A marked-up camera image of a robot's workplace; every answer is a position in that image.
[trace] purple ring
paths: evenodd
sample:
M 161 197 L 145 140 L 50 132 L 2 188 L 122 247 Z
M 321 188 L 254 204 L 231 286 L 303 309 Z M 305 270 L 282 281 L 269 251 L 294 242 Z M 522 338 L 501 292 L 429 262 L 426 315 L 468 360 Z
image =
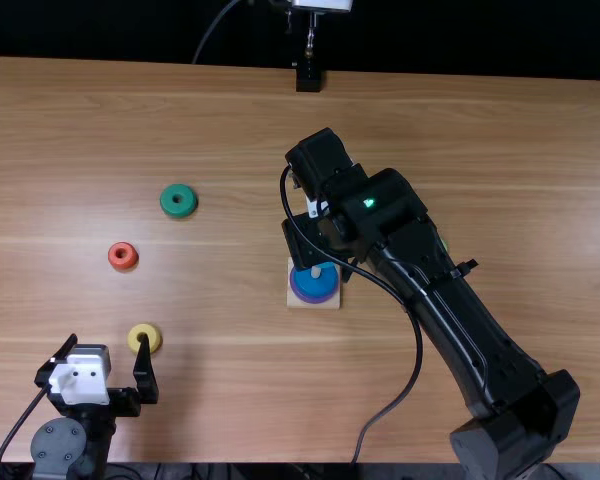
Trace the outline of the purple ring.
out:
M 313 305 L 316 305 L 318 303 L 324 303 L 327 300 L 329 300 L 331 297 L 333 297 L 335 295 L 335 293 L 338 291 L 338 288 L 340 288 L 340 284 L 336 283 L 336 286 L 333 288 L 333 290 L 331 292 L 327 293 L 326 295 L 322 295 L 320 297 L 310 297 L 310 296 L 302 293 L 300 291 L 300 289 L 298 288 L 298 284 L 296 283 L 295 279 L 293 278 L 293 274 L 295 273 L 295 271 L 296 271 L 296 269 L 295 269 L 295 267 L 293 267 L 291 269 L 291 273 L 289 274 L 289 285 L 291 285 L 291 290 L 296 295 L 296 297 L 298 297 L 300 300 L 302 300 L 305 303 L 311 303 Z

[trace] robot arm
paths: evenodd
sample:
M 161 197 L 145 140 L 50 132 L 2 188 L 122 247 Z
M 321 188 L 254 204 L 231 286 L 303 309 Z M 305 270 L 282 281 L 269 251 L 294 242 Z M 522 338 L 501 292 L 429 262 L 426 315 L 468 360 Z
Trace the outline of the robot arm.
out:
M 62 415 L 45 423 L 31 442 L 33 480 L 104 478 L 116 417 L 137 417 L 142 404 L 158 403 L 149 339 L 140 339 L 133 368 L 137 389 L 107 388 L 111 370 L 105 345 L 81 345 L 72 334 L 40 367 L 35 384 Z
M 454 265 L 427 208 L 397 171 L 368 177 L 329 129 L 287 153 L 294 181 L 318 218 L 294 216 L 307 238 L 342 260 L 366 262 L 404 299 L 442 355 L 473 416 L 451 434 L 476 479 L 525 478 L 566 438 L 580 397 L 566 370 L 547 375 L 498 325 Z M 324 261 L 287 219 L 283 230 L 297 269 Z

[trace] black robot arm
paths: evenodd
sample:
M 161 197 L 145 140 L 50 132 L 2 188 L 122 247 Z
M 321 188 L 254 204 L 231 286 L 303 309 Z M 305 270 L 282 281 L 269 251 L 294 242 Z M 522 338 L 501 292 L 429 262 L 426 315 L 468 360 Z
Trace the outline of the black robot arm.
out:
M 453 373 L 473 419 L 451 434 L 476 479 L 525 478 L 568 434 L 580 397 L 566 370 L 547 375 L 498 325 L 455 265 L 427 208 L 392 169 L 368 177 L 340 139 L 322 130 L 286 155 L 317 218 L 294 216 L 314 244 L 339 259 L 366 262 L 402 297 Z M 297 269 L 324 257 L 283 230 Z

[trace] yellow ring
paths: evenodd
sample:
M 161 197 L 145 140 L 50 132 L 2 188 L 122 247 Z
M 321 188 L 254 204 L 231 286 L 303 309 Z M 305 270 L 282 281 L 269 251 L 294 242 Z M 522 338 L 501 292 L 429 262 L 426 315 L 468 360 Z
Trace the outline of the yellow ring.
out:
M 151 350 L 151 353 L 160 348 L 160 345 L 162 344 L 162 335 L 160 334 L 160 330 L 148 323 L 140 323 L 133 327 L 129 331 L 129 335 L 127 335 L 127 344 L 133 353 L 138 353 L 138 350 L 140 350 L 140 341 L 138 340 L 138 335 L 141 333 L 146 333 L 149 337 L 149 350 Z

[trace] wood grain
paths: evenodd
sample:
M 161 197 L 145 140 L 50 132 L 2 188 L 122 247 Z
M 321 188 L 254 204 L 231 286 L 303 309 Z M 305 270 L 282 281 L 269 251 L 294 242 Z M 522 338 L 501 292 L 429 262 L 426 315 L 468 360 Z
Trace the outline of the wood grain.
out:
M 285 306 L 284 154 L 332 127 L 368 173 L 416 188 L 494 316 L 582 389 L 556 461 L 600 461 L 600 82 L 0 58 L 0 442 L 67 337 L 109 345 L 160 326 L 160 403 L 120 419 L 112 461 L 347 461 L 412 368 L 408 322 L 354 278 L 340 311 Z M 185 221 L 158 196 L 187 183 Z M 294 195 L 296 208 L 302 205 Z M 107 262 L 133 243 L 138 268 Z M 27 460 L 47 402 L 7 460 Z M 422 376 L 373 427 L 362 461 L 455 461 L 469 419 L 426 342 Z

